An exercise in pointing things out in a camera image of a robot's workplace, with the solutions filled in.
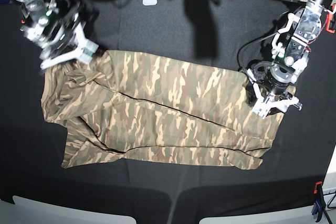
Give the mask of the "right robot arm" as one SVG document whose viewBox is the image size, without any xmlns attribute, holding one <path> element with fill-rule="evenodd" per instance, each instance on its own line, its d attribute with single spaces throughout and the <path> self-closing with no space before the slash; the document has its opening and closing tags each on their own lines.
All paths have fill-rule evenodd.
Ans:
<svg viewBox="0 0 336 224">
<path fill-rule="evenodd" d="M 89 64 L 98 45 L 85 36 L 81 0 L 13 0 L 23 14 L 21 31 L 42 49 L 41 70 L 71 60 Z"/>
</svg>

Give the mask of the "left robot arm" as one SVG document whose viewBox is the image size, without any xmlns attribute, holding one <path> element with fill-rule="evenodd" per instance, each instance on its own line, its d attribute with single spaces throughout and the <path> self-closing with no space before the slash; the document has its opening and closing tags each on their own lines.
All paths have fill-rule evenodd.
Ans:
<svg viewBox="0 0 336 224">
<path fill-rule="evenodd" d="M 310 44 L 323 30 L 335 32 L 333 0 L 306 0 L 287 15 L 286 24 L 273 35 L 271 60 L 244 69 L 252 111 L 262 118 L 286 113 L 290 106 L 301 110 L 299 99 L 289 92 L 308 65 Z"/>
</svg>

